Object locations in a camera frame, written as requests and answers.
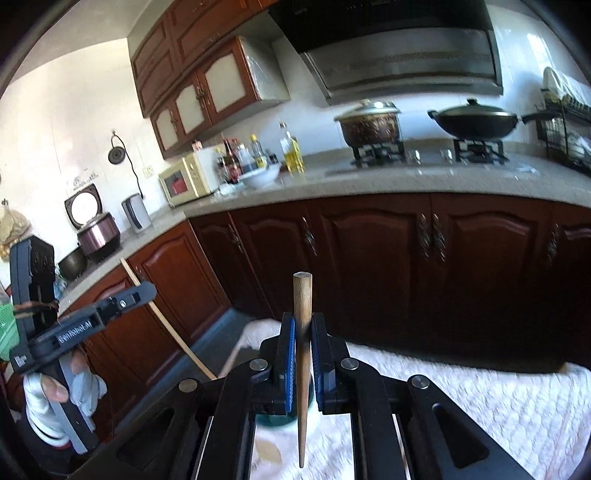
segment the white tile wall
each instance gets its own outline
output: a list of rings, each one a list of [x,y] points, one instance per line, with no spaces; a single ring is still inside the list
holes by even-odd
[[[113,166],[107,160],[112,129],[134,162],[148,211],[158,210],[166,201],[157,173],[168,164],[150,120],[141,115],[126,39],[53,60],[11,84],[0,99],[0,199],[54,245],[56,261],[77,243],[64,209],[76,176],[97,174],[104,210],[122,231],[129,228],[121,200],[137,185],[129,162]],[[156,175],[145,179],[143,166],[153,166]],[[0,263],[0,280],[10,283],[8,263]]]
[[[560,40],[522,2],[488,0],[487,5],[499,46],[505,93],[503,96],[478,96],[482,103],[498,105],[519,115],[533,112],[536,106],[543,105],[540,93],[542,70],[531,49],[528,34],[544,39],[555,68],[587,83]],[[298,138],[304,154],[346,147],[340,126],[333,118],[358,104],[329,106],[288,40],[285,37],[277,40],[273,48],[292,100],[229,128],[225,135],[246,141],[254,132],[265,148],[278,153],[279,122],[284,121]],[[400,128],[403,137],[420,139],[448,137],[426,112],[465,103],[467,97],[457,93],[424,93],[388,99],[393,99],[402,112]],[[537,142],[535,125],[520,124],[507,140]]]

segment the wok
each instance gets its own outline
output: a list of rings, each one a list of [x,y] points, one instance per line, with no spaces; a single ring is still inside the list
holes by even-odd
[[[474,98],[468,99],[467,105],[441,112],[429,110],[427,114],[450,135],[471,141],[499,141],[509,135],[519,122],[516,113],[496,106],[480,105]],[[526,124],[535,120],[552,120],[558,116],[558,112],[539,111],[523,116],[521,121]]]

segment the cooking oil bottle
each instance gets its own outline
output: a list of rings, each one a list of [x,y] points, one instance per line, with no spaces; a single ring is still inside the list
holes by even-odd
[[[291,173],[304,171],[304,160],[301,157],[300,146],[297,140],[291,136],[284,122],[279,123],[281,128],[281,149],[285,158],[285,166]]]

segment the white bowl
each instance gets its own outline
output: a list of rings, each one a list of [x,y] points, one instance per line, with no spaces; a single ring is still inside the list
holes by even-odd
[[[238,177],[238,181],[241,181],[247,187],[252,189],[260,189],[270,183],[273,183],[279,176],[279,170],[281,165],[275,163],[269,165],[267,168],[258,168],[256,170],[245,173]]]

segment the gray countertop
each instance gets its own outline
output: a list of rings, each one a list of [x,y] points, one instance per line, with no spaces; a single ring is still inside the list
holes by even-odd
[[[324,152],[306,160],[306,173],[284,173],[261,190],[237,189],[195,200],[175,209],[164,207],[152,217],[152,226],[121,236],[121,248],[99,265],[93,265],[68,285],[60,311],[144,245],[187,218],[270,203],[318,197],[396,192],[489,193],[531,197],[591,207],[591,177],[533,155],[507,154],[505,166],[441,165],[439,150],[421,150],[421,166],[351,170],[350,149]]]

